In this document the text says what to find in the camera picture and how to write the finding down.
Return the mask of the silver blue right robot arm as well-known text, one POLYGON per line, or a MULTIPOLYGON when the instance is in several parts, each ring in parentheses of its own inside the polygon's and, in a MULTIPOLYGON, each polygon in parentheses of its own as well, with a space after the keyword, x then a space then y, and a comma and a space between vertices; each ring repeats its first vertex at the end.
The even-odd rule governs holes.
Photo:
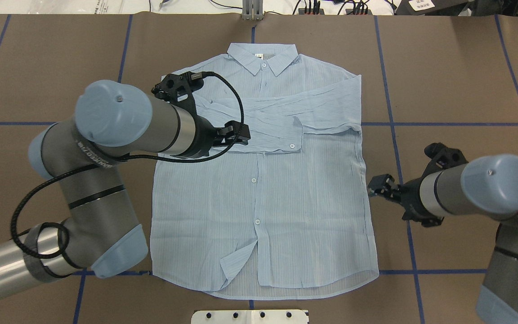
POLYGON ((404 220, 426 228, 454 216, 495 220, 495 247, 476 312, 487 324, 518 324, 518 156, 469 162, 460 150, 447 147, 426 156, 430 161, 419 178, 395 184, 389 174, 376 175, 368 184, 369 195, 401 205, 404 220))

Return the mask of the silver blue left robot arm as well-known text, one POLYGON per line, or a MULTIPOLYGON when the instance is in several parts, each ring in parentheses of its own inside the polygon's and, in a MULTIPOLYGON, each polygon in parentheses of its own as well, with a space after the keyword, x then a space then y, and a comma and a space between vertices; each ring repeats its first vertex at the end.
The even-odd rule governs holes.
POLYGON ((246 145, 242 100, 231 84, 240 119, 214 127, 197 113, 193 93, 213 72, 168 75, 152 94, 100 80, 86 87, 68 120, 50 125, 31 142, 32 168, 45 179, 13 211, 8 241, 0 244, 0 300, 90 269, 104 279, 144 260, 143 232, 118 166, 138 159, 207 162, 233 145, 246 145), (58 184, 70 215, 18 230, 27 203, 58 184))

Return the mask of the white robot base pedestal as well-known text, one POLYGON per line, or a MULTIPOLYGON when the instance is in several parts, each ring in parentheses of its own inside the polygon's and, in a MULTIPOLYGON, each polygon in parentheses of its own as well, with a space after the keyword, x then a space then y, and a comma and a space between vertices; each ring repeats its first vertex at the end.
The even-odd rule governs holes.
POLYGON ((309 324, 308 310, 208 310, 196 311, 192 324, 309 324))

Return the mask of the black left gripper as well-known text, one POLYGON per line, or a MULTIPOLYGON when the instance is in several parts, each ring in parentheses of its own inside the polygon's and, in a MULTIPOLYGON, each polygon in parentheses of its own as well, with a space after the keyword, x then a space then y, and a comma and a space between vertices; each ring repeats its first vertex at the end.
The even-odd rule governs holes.
POLYGON ((247 124, 228 121, 224 127, 214 127, 204 117, 195 117, 196 133, 191 145, 191 158, 208 157, 213 147, 247 145, 251 139, 247 124))

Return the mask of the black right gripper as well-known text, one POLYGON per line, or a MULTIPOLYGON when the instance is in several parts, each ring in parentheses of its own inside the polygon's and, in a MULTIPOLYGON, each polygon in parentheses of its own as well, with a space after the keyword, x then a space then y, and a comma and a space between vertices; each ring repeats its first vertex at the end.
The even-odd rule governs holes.
POLYGON ((405 209, 403 220, 420 223, 421 226, 440 226, 444 218, 430 213, 420 199, 422 181, 413 179, 396 186, 392 175, 376 175, 367 186, 368 197, 394 198, 405 209))

